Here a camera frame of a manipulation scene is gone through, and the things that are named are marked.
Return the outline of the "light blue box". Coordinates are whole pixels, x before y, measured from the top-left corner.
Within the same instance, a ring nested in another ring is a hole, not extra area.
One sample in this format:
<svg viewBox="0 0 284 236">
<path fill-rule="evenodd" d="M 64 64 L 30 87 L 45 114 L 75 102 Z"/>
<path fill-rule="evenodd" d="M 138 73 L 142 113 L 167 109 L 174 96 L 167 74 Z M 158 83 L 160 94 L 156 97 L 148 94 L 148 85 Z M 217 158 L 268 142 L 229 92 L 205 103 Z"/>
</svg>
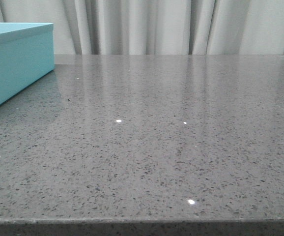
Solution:
<svg viewBox="0 0 284 236">
<path fill-rule="evenodd" d="M 54 70 L 52 23 L 0 23 L 0 105 Z"/>
</svg>

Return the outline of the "grey curtain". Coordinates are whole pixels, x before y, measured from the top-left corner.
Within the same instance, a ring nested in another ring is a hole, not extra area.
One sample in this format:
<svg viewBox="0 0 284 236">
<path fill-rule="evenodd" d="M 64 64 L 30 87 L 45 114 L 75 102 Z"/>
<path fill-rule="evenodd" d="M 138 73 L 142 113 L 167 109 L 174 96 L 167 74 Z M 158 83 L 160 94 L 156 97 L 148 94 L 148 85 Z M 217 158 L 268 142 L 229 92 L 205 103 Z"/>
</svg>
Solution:
<svg viewBox="0 0 284 236">
<path fill-rule="evenodd" d="M 284 55 L 284 0 L 0 0 L 54 24 L 57 55 Z"/>
</svg>

